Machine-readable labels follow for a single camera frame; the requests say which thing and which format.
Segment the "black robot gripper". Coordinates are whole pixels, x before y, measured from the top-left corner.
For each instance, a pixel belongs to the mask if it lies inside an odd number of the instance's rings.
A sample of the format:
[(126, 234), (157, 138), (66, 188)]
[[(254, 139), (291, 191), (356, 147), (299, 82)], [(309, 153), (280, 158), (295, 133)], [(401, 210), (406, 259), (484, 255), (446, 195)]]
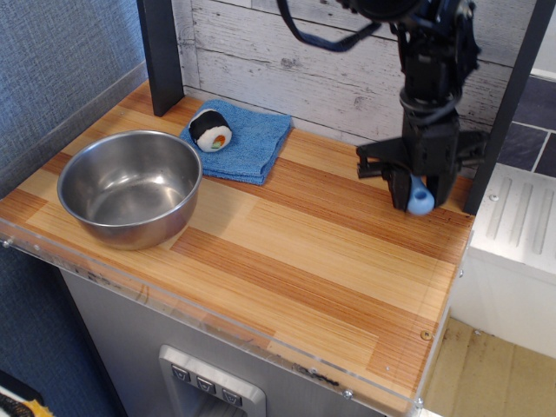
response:
[(480, 130), (462, 130), (456, 111), (426, 123), (424, 118), (403, 116), (402, 135), (381, 142), (362, 145), (360, 178), (378, 176), (387, 181), (395, 209), (406, 211), (412, 185), (409, 173), (427, 177), (427, 189), (435, 205), (443, 205), (450, 196), (455, 177), (464, 167), (484, 162), (489, 134)]

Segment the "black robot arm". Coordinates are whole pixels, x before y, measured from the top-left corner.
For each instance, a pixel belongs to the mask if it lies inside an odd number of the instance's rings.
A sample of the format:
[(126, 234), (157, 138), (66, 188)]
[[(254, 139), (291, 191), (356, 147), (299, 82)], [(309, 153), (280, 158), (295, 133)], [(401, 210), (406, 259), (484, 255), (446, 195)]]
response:
[(399, 137), (357, 148), (361, 178), (380, 176), (396, 209), (426, 215), (447, 201), (460, 170), (483, 163), (489, 135), (464, 131), (457, 105), (478, 68), (472, 1), (355, 3), (398, 40), (403, 108)]

